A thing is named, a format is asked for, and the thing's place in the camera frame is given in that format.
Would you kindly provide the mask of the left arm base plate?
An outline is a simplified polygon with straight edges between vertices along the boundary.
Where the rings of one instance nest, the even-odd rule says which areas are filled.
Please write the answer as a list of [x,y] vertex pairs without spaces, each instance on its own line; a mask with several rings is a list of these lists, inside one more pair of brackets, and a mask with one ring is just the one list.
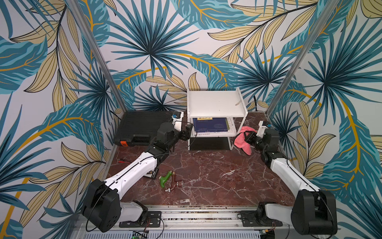
[[143,217],[143,219],[139,219],[136,222],[120,222],[118,226],[120,228],[160,228],[161,226],[163,226],[162,212],[148,211],[146,216]]

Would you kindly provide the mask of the pink cleaning cloth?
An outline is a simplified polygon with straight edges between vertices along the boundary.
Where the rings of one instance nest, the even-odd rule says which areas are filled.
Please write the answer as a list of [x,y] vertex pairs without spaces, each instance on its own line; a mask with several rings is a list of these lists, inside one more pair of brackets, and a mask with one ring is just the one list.
[[248,136],[249,133],[257,134],[257,131],[249,126],[243,126],[239,134],[234,139],[234,146],[242,149],[248,156],[251,156],[252,149],[249,143],[245,141],[245,136]]

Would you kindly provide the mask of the white two-tier bookshelf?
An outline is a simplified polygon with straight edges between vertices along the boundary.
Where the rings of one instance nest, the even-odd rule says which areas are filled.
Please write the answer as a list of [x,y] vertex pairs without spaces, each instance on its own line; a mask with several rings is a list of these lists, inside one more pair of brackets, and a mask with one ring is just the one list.
[[192,131],[188,150],[232,150],[234,138],[240,133],[248,115],[239,88],[234,91],[187,91],[187,117],[225,118],[227,132]]

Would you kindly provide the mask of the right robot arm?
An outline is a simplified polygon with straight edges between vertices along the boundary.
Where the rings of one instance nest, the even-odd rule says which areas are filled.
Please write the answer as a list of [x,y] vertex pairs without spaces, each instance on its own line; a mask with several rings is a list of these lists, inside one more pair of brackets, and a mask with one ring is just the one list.
[[306,179],[279,151],[279,133],[271,128],[246,132],[244,140],[261,153],[265,165],[277,174],[295,197],[293,206],[260,203],[258,219],[276,220],[292,226],[300,235],[318,239],[338,231],[334,195]]

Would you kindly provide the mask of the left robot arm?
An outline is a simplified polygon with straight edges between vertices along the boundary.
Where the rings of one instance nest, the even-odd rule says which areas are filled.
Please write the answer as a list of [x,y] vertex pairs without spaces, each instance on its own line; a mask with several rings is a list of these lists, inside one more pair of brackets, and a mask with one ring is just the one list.
[[179,140],[189,140],[193,127],[190,122],[185,129],[180,121],[162,123],[157,136],[135,161],[104,181],[94,180],[88,186],[81,209],[87,223],[92,223],[103,233],[121,222],[145,223],[147,207],[137,201],[122,205],[120,200],[137,181],[154,171],[170,155]]

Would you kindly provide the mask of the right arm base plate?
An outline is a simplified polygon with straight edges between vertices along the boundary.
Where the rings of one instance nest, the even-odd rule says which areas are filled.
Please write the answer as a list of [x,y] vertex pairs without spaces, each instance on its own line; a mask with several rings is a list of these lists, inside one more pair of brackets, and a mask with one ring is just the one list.
[[283,226],[281,221],[270,219],[257,211],[240,211],[237,218],[242,222],[243,227],[275,228]]

